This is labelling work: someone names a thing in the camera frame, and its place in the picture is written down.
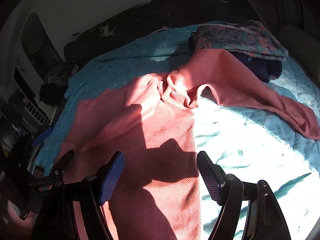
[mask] black metal bracket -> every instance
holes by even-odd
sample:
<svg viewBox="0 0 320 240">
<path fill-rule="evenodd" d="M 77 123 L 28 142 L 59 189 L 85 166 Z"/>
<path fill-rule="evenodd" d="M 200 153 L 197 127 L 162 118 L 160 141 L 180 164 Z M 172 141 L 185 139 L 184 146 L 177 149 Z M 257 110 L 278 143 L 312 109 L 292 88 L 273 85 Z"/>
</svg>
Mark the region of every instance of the black metal bracket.
<svg viewBox="0 0 320 240">
<path fill-rule="evenodd" d="M 38 189 L 41 187 L 47 187 L 54 185 L 57 181 L 62 180 L 64 171 L 68 168 L 69 162 L 75 155 L 74 151 L 68 151 L 51 169 L 49 176 L 39 179 L 33 179 L 26 185 L 28 189 L 27 204 L 21 211 L 19 217 L 25 220 L 30 212 L 38 213 L 43 202 L 43 197 L 47 192 L 40 192 Z"/>
<path fill-rule="evenodd" d="M 79 240 L 74 201 L 80 203 L 88 238 L 113 240 L 100 208 L 101 195 L 103 200 L 108 201 L 108 194 L 111 196 L 113 192 L 117 182 L 115 177 L 120 175 L 124 164 L 121 154 L 116 152 L 108 164 L 101 166 L 95 175 L 88 175 L 81 182 L 64 184 L 62 177 L 61 180 L 56 180 L 39 212 L 32 240 Z"/>
<path fill-rule="evenodd" d="M 233 174 L 226 175 L 204 151 L 199 152 L 197 165 L 211 198 L 222 205 L 209 240 L 234 238 L 241 203 L 246 200 L 249 206 L 242 240 L 291 240 L 279 203 L 266 181 L 254 184 L 240 181 Z"/>
</svg>

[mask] textured fabric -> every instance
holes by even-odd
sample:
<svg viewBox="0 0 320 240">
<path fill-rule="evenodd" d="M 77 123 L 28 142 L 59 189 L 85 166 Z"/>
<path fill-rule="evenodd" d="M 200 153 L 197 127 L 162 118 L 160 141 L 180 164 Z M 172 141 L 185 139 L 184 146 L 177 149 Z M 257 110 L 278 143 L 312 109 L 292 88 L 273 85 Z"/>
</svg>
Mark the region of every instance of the textured fabric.
<svg viewBox="0 0 320 240">
<path fill-rule="evenodd" d="M 231 54 L 249 68 L 262 82 L 268 83 L 270 80 L 278 79 L 282 73 L 281 61 L 250 57 L 238 52 L 231 52 Z"/>
<path fill-rule="evenodd" d="M 72 76 L 65 93 L 68 99 L 65 109 L 35 161 L 35 165 L 44 167 L 44 175 L 49 175 L 61 143 L 72 127 L 79 101 L 96 98 L 105 89 L 119 89 L 135 77 L 171 72 L 187 63 L 190 59 L 187 40 L 196 29 L 197 25 L 174 28 L 137 39 L 94 58 Z"/>
<path fill-rule="evenodd" d="M 263 23 L 268 27 L 268 30 L 273 35 L 278 33 L 280 28 L 280 22 L 279 22 L 277 9 L 275 8 L 274 3 L 267 0 L 265 1 L 249 0 L 249 2 L 257 11 Z"/>
<path fill-rule="evenodd" d="M 75 60 L 81 69 L 99 55 L 171 28 L 207 23 L 213 19 L 231 23 L 260 20 L 248 0 L 140 1 L 143 4 L 127 7 L 125 11 L 75 35 L 64 47 L 66 61 Z"/>
<path fill-rule="evenodd" d="M 57 159 L 76 151 L 64 173 L 70 183 L 95 173 L 116 150 L 124 153 L 126 166 L 104 205 L 113 236 L 200 238 L 192 110 L 205 87 L 219 105 L 266 109 L 303 135 L 320 138 L 311 109 L 270 90 L 223 49 L 198 49 L 187 65 L 168 76 L 149 74 L 119 90 L 105 90 L 80 102 Z"/>
<path fill-rule="evenodd" d="M 150 74 L 81 102 L 62 144 L 62 153 L 76 150 L 66 183 L 95 173 L 116 150 L 124 153 L 126 165 L 104 205 L 115 239 L 201 236 L 193 114 L 160 100 L 158 78 L 166 76 Z"/>
<path fill-rule="evenodd" d="M 288 51 L 259 21 L 229 26 L 203 24 L 193 37 L 196 49 L 226 49 L 250 57 L 285 61 Z"/>
</svg>

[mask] clothes pile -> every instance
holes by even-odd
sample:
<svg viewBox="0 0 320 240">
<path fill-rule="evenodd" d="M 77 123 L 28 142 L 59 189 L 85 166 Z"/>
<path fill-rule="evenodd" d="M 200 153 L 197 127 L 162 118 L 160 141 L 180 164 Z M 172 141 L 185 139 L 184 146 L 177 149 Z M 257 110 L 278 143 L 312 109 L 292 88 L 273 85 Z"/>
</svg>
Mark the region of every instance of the clothes pile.
<svg viewBox="0 0 320 240">
<path fill-rule="evenodd" d="M 195 49 L 226 49 L 247 66 L 262 82 L 278 79 L 288 51 L 258 21 L 238 25 L 204 24 L 188 39 Z"/>
</svg>

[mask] blue quilt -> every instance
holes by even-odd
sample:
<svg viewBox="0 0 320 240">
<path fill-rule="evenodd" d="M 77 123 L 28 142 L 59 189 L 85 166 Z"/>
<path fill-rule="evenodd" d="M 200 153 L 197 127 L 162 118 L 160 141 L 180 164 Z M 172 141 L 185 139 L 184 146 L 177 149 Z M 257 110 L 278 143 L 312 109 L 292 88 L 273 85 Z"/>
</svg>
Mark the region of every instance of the blue quilt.
<svg viewBox="0 0 320 240">
<path fill-rule="evenodd" d="M 149 35 L 91 60 L 70 79 L 67 105 L 35 165 L 44 167 L 45 174 L 50 172 L 79 100 L 95 98 L 106 88 L 118 89 L 134 77 L 170 72 L 188 62 L 187 40 L 194 31 L 196 25 Z M 290 57 L 283 62 L 280 78 L 268 86 L 309 106 L 320 120 L 320 91 Z M 319 141 L 304 138 L 271 112 L 218 106 L 206 91 L 195 115 L 197 151 L 205 150 L 214 163 L 242 181 L 266 180 L 279 201 L 291 238 L 305 239 L 320 214 Z M 220 207 L 211 200 L 201 177 L 200 181 L 203 239 L 207 239 Z M 246 206 L 243 202 L 235 239 L 241 239 Z"/>
</svg>

